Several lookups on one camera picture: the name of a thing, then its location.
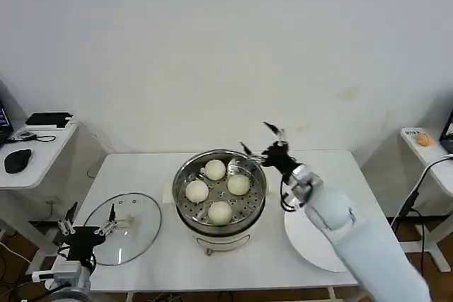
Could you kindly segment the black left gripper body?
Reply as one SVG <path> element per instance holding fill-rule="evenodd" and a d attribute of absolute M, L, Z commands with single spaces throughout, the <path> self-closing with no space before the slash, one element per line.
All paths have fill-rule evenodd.
<path fill-rule="evenodd" d="M 75 227 L 68 235 L 68 260 L 90 260 L 93 249 L 105 242 L 105 235 L 96 233 L 98 227 Z"/>

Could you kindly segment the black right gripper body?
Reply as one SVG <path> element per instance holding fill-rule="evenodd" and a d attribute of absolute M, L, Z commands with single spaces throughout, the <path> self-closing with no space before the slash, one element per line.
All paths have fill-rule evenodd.
<path fill-rule="evenodd" d="M 263 167 L 272 167 L 277 169 L 282 175 L 291 175 L 301 163 L 291 157 L 289 154 L 288 143 L 274 142 L 261 154 Z"/>

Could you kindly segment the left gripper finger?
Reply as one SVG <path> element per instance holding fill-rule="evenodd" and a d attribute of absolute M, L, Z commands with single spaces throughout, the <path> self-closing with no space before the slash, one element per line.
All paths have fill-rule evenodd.
<path fill-rule="evenodd" d="M 108 236 L 117 228 L 115 205 L 112 204 L 108 220 L 98 227 L 94 233 L 100 236 Z"/>
<path fill-rule="evenodd" d="M 58 226 L 63 236 L 69 236 L 75 234 L 73 227 L 74 215 L 76 212 L 78 203 L 75 202 L 71 208 L 66 212 L 64 218 L 58 220 Z"/>

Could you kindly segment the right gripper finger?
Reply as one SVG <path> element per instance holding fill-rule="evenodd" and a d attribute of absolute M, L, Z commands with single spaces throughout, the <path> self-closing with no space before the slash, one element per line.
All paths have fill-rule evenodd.
<path fill-rule="evenodd" d="M 287 143 L 287 137 L 286 137 L 286 132 L 284 129 L 280 129 L 276 127 L 275 125 L 269 123 L 269 122 L 264 122 L 263 123 L 270 131 L 275 135 L 276 142 L 279 145 L 283 145 Z"/>
<path fill-rule="evenodd" d="M 246 157 L 248 159 L 250 159 L 253 162 L 263 162 L 264 161 L 264 156 L 258 155 L 258 154 L 254 154 L 254 152 L 252 152 L 247 147 L 247 145 L 245 145 L 242 141 L 240 142 L 240 145 L 242 146 L 243 152 L 245 153 L 245 155 L 246 155 Z"/>

